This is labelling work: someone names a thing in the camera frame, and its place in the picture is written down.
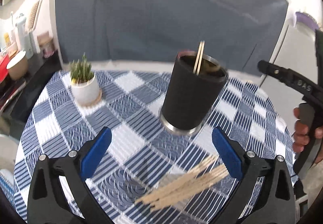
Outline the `person's right hand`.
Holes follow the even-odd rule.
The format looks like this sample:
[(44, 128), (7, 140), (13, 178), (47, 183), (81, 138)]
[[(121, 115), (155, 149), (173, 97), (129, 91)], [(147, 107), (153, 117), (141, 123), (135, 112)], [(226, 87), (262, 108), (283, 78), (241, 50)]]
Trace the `person's right hand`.
[[(294, 137), (294, 143), (293, 143), (293, 150), (296, 153), (301, 153), (305, 146), (309, 144), (309, 127), (303, 123), (301, 123), (299, 119), (300, 110), (298, 107), (294, 109), (294, 116), (297, 118), (297, 121), (295, 122), (295, 132), (293, 134)], [(315, 137), (316, 138), (322, 138), (322, 127), (319, 127), (315, 130)], [(317, 157), (318, 161), (322, 160), (322, 148), (319, 152), (319, 155)]]

